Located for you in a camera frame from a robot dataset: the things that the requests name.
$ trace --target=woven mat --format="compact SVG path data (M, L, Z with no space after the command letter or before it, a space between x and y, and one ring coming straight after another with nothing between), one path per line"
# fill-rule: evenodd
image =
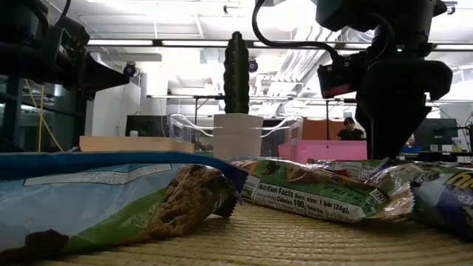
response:
M348 225L245 203L184 238L35 265L473 265L472 251L473 243L407 218Z

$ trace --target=white pot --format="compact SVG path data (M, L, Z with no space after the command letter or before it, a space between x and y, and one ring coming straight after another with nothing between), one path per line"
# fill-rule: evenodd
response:
M261 154L263 117L246 114L214 116L214 156L225 159Z

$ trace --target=green cactus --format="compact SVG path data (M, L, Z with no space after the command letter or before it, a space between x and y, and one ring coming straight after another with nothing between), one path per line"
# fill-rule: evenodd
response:
M234 32L225 49L225 113L247 114L250 111L249 52L240 32Z

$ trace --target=blue wrapper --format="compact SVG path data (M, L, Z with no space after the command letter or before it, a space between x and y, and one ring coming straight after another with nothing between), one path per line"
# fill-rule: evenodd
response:
M180 152L0 154L0 264L192 231L247 172Z

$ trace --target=food package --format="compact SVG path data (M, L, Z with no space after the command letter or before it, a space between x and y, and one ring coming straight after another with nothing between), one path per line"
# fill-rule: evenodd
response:
M365 182L373 173L379 171L388 159L385 160L308 160L310 164L318 165L328 171L335 171L339 174Z
M182 236L229 217L248 174L177 152L0 155L0 265Z
M344 222L412 211L409 183L387 180L386 190L327 171L321 165L269 159L241 160L234 164L248 171L242 196L256 204Z
M392 162L367 184L390 190L392 183L412 184L411 217L473 239L473 171L444 163Z

